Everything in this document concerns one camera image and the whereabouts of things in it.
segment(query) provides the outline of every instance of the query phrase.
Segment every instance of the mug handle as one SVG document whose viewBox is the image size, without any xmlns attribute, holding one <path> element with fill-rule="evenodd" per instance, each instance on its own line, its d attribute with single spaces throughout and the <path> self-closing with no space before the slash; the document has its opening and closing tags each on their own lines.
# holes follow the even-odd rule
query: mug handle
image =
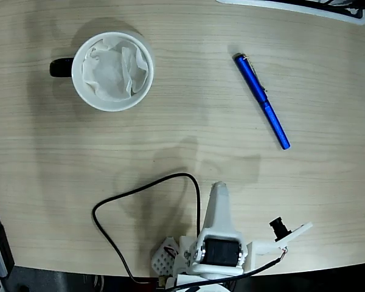
<svg viewBox="0 0 365 292">
<path fill-rule="evenodd" d="M 53 77 L 71 77 L 74 58 L 56 59 L 50 63 L 50 75 Z"/>
</svg>

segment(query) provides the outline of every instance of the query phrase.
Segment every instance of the wire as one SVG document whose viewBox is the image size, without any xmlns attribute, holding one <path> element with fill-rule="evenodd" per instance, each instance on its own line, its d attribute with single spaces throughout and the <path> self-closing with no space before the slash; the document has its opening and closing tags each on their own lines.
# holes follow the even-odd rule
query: wire
<svg viewBox="0 0 365 292">
<path fill-rule="evenodd" d="M 171 248 L 171 247 L 169 247 L 169 246 L 164 246 L 164 251 L 165 251 L 168 255 L 170 255 L 171 257 L 173 257 L 174 259 L 176 258 L 177 252 L 175 251 L 175 249 L 174 249 L 174 248 Z"/>
<path fill-rule="evenodd" d="M 239 275 L 239 276 L 221 278 L 221 279 L 217 279 L 217 280 L 206 280 L 206 281 L 200 281 L 200 282 L 187 283 L 187 284 L 168 288 L 168 289 L 164 290 L 164 292 L 174 292 L 174 291 L 193 288 L 193 287 L 202 287 L 202 286 L 208 286 L 208 285 L 213 285 L 213 284 L 221 284 L 221 283 L 232 282 L 232 281 L 236 281 L 236 280 L 240 280 L 240 279 L 249 278 L 258 273 L 261 273 L 262 271 L 264 271 L 266 269 L 271 268 L 272 266 L 278 264 L 280 261 L 281 261 L 281 257 L 279 257 L 275 260 L 272 260 L 271 262 L 267 263 L 266 265 L 263 265 L 262 267 L 260 267 L 258 269 L 255 269 L 254 271 L 251 271 L 251 272 Z"/>
<path fill-rule="evenodd" d="M 197 236 L 199 236 L 200 233 L 200 188 L 199 188 L 199 184 L 197 183 L 197 180 L 189 173 L 175 173 L 172 175 L 168 175 L 165 176 L 164 178 L 160 178 L 156 181 L 151 182 L 150 184 L 147 184 L 145 186 L 139 187 L 137 189 L 131 190 L 129 192 L 123 193 L 121 195 L 116 195 L 116 196 L 112 196 L 110 198 L 104 199 L 101 202 L 98 202 L 92 209 L 92 219 L 95 222 L 97 228 L 99 229 L 99 231 L 104 235 L 105 239 L 107 239 L 107 241 L 110 243 L 110 245 L 114 248 L 114 250 L 116 251 L 117 255 L 120 257 L 124 268 L 126 269 L 126 272 L 128 274 L 128 276 L 131 278 L 131 280 L 133 280 L 135 283 L 138 284 L 148 284 L 149 282 L 138 282 L 137 280 L 134 279 L 133 274 L 130 271 L 130 267 L 127 265 L 127 262 L 122 254 L 122 252 L 120 251 L 120 249 L 116 246 L 116 244 L 114 243 L 114 241 L 112 240 L 112 238 L 108 235 L 108 233 L 106 232 L 106 230 L 104 230 L 104 228 L 102 227 L 102 225 L 100 224 L 99 220 L 97 219 L 96 216 L 96 211 L 99 207 L 103 206 L 106 203 L 121 199 L 121 198 L 125 198 L 126 196 L 130 196 L 133 195 L 135 193 L 139 193 L 143 190 L 147 190 L 153 186 L 156 186 L 157 184 L 163 183 L 164 181 L 168 181 L 172 178 L 179 178 L 179 177 L 186 177 L 189 178 L 192 182 L 193 185 L 195 186 L 195 190 L 196 190 L 196 233 Z"/>
</svg>

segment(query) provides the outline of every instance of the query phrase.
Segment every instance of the pen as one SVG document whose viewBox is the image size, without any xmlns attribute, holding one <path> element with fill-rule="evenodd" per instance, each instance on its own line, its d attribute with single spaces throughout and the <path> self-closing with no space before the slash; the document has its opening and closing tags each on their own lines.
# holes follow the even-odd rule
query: pen
<svg viewBox="0 0 365 292">
<path fill-rule="evenodd" d="M 276 114 L 269 103 L 268 96 L 266 96 L 265 89 L 260 84 L 257 74 L 254 71 L 253 66 L 250 63 L 249 58 L 244 54 L 237 54 L 234 56 L 235 64 L 239 68 L 243 78 L 246 80 L 247 84 L 250 87 L 251 92 L 253 93 L 255 99 L 261 106 L 261 109 L 265 113 L 266 118 L 268 119 L 274 134 L 276 134 L 277 140 L 279 140 L 281 147 L 286 150 L 291 147 L 287 136 L 284 133 L 284 130 L 281 127 L 281 124 L 276 117 Z"/>
</svg>

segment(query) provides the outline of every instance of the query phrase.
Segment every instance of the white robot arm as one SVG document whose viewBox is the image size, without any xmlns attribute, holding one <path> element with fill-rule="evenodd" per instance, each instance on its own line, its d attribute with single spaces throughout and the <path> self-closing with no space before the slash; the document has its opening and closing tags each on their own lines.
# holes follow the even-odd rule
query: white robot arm
<svg viewBox="0 0 365 292">
<path fill-rule="evenodd" d="M 179 239 L 173 277 L 167 280 L 166 289 L 254 271 L 256 255 L 278 249 L 286 250 L 290 240 L 312 227 L 312 223 L 307 223 L 291 232 L 282 224 L 281 218 L 275 219 L 270 224 L 277 235 L 275 242 L 253 241 L 246 244 L 242 234 L 234 229 L 231 222 L 226 184 L 215 183 L 211 189 L 204 226 L 198 238 L 182 236 Z M 219 284 L 213 284 L 206 286 L 205 291 L 228 290 Z"/>
</svg>

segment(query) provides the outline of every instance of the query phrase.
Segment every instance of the tissue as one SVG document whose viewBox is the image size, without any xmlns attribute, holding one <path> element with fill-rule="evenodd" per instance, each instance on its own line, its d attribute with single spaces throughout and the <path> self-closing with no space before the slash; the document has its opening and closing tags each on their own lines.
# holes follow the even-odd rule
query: tissue
<svg viewBox="0 0 365 292">
<path fill-rule="evenodd" d="M 107 37 L 92 45 L 83 62 L 83 80 L 100 99 L 120 102 L 139 92 L 148 76 L 148 64 L 133 42 Z"/>
</svg>

